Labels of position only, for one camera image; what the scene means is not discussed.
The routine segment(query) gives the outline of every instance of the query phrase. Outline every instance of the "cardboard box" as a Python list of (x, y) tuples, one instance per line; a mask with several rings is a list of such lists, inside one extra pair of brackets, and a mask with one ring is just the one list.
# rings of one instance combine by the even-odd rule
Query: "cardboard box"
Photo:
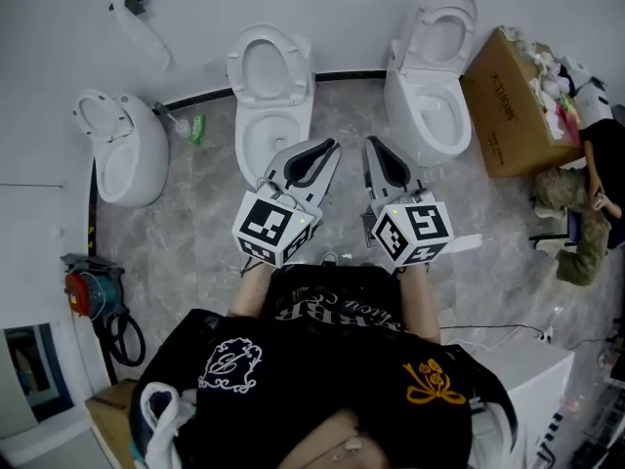
[(543, 107), (529, 86), (538, 72), (495, 28), (462, 78), (490, 177), (535, 175), (583, 154), (563, 125), (564, 136), (552, 137)]
[(87, 400), (85, 406), (110, 451), (123, 469), (134, 469), (128, 414), (137, 382), (123, 380)]

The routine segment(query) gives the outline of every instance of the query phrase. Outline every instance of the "white embroidery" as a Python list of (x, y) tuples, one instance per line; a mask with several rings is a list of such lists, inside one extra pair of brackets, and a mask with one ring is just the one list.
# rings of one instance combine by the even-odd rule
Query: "white embroidery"
[(378, 326), (384, 326), (390, 330), (401, 331), (401, 325), (393, 322), (389, 313), (358, 301), (347, 301), (345, 307), (353, 309), (355, 312), (361, 313), (362, 315), (366, 315), (367, 320), (358, 315), (347, 316), (341, 315), (340, 313), (337, 314), (323, 306), (323, 304), (334, 305), (338, 301), (339, 298), (336, 294), (323, 291), (322, 293), (310, 295), (297, 304), (283, 309), (280, 311), (279, 315), (276, 315), (274, 318), (279, 321), (297, 320), (304, 315), (302, 313), (302, 305), (305, 304), (304, 311), (306, 311), (308, 316), (323, 323), (336, 324), (338, 322), (340, 324), (355, 324), (357, 326), (369, 326), (369, 323), (373, 323)]
[(237, 337), (222, 342), (206, 362), (197, 387), (232, 390), (244, 395), (256, 385), (250, 374), (261, 361), (262, 354), (263, 350), (249, 339)]

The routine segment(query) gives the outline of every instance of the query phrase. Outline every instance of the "white cabinet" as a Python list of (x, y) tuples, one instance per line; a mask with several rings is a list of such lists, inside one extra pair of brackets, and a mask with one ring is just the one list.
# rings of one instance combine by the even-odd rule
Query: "white cabinet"
[(0, 328), (67, 319), (63, 189), (0, 186)]

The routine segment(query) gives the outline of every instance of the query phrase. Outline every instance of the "marble floor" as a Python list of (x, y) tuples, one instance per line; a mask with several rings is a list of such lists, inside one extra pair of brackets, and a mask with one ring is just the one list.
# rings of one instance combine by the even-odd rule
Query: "marble floor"
[[(318, 84), (312, 137), (336, 139), (343, 153), (322, 203), (324, 225), (294, 261), (314, 262), (328, 250), (351, 255), (352, 263), (386, 261), (379, 247), (366, 249), (358, 217), (367, 205), (363, 138), (389, 135), (383, 84), (384, 80)], [(238, 286), (243, 257), (234, 247), (230, 227), (247, 185), (234, 154), (235, 111), (235, 97), (178, 111), (188, 117), (205, 113), (206, 134), (196, 147), (168, 125), (171, 161), (163, 195), (135, 210), (99, 204), (98, 250), (126, 269), (126, 303), (145, 334), (146, 363), (190, 309), (223, 314)], [(483, 239), (478, 249), (445, 255), (432, 264), (430, 279), (441, 325), (523, 322), (553, 328), (554, 343), (562, 347), (608, 333), (623, 299), (621, 251), (610, 252), (592, 287), (556, 280), (556, 264), (533, 251), (527, 238), (562, 225), (533, 215), (529, 179), (488, 179), (475, 137), (460, 157), (428, 169), (424, 177), (437, 199), (446, 203), (455, 234), (478, 233)], [(494, 346), (510, 331), (454, 329), (443, 337)], [(510, 338), (531, 339), (534, 333), (519, 329)], [(574, 407), (554, 441), (559, 465), (578, 445), (594, 397), (603, 389), (597, 365), (601, 345), (576, 349), (567, 393)], [(137, 377), (144, 368), (117, 370), (121, 377)]]

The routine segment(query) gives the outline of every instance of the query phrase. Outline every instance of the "white toilet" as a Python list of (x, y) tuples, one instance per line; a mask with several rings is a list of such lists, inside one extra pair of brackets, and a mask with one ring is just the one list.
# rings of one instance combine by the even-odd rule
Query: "white toilet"
[(169, 147), (163, 126), (140, 99), (82, 93), (73, 118), (94, 145), (100, 197), (114, 205), (142, 207), (163, 191)]
[(255, 24), (239, 34), (228, 53), (227, 69), (237, 98), (236, 159), (255, 190), (278, 151), (309, 138), (314, 100), (311, 42)]
[(422, 167), (454, 158), (471, 141), (459, 77), (477, 21), (475, 0), (422, 0), (391, 44), (384, 89), (391, 135)]

